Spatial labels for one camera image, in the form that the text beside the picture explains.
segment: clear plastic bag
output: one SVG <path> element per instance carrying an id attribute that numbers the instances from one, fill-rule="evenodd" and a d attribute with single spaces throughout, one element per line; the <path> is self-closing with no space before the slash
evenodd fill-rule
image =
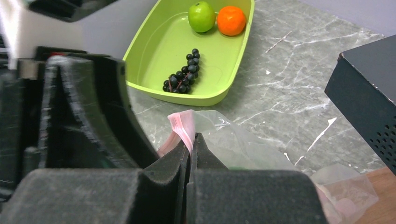
<path id="1" fill-rule="evenodd" d="M 230 169 L 296 170 L 283 154 L 218 111 L 188 110 L 171 114 L 168 119 L 172 133 L 158 149 L 160 156 L 172 150 L 180 140 L 191 152 L 195 132 L 199 132 L 210 151 Z M 330 224 L 354 223 L 378 201 L 365 175 L 340 164 L 317 171 L 311 179 Z"/>
<path id="2" fill-rule="evenodd" d="M 366 175 L 340 164 L 320 169 L 311 176 L 311 180 L 317 186 L 330 224 L 354 223 L 378 201 Z"/>
<path id="3" fill-rule="evenodd" d="M 168 119 L 173 131 L 158 149 L 160 156 L 185 138 L 183 133 L 191 135 L 199 132 L 204 136 L 210 151 L 228 168 L 295 170 L 293 164 L 282 153 L 270 148 L 261 139 L 229 121 L 218 111 L 188 110 L 171 114 Z"/>

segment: apple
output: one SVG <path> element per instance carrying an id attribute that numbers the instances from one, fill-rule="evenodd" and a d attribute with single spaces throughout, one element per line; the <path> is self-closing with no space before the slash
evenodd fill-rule
<path id="1" fill-rule="evenodd" d="M 216 14 L 209 3 L 200 1 L 192 5 L 188 10 L 188 23 L 197 33 L 204 33 L 213 28 L 216 22 Z"/>

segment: green plastic tray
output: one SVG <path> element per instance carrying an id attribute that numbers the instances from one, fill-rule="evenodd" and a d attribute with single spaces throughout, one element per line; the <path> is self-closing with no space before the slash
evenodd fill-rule
<path id="1" fill-rule="evenodd" d="M 195 33 L 188 24 L 188 9 L 199 0 L 159 0 L 132 40 L 124 61 L 127 84 L 151 97 L 183 105 L 210 106 L 226 97 L 248 41 L 254 0 L 207 0 L 216 13 L 237 6 L 247 19 L 245 31 L 235 37 L 222 35 L 217 27 Z M 163 82 L 187 64 L 186 55 L 199 49 L 199 78 L 190 94 L 168 93 Z"/>

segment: orange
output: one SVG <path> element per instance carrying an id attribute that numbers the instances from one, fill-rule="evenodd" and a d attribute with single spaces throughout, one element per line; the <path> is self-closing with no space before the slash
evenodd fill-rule
<path id="1" fill-rule="evenodd" d="M 235 6 L 227 6 L 217 15 L 217 27 L 227 36 L 236 36 L 242 33 L 246 26 L 246 17 L 243 11 Z"/>

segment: black metal box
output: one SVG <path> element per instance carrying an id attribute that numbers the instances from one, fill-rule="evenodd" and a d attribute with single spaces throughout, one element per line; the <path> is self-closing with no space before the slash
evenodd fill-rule
<path id="1" fill-rule="evenodd" d="M 325 93 L 396 174 L 396 35 L 340 53 Z"/>

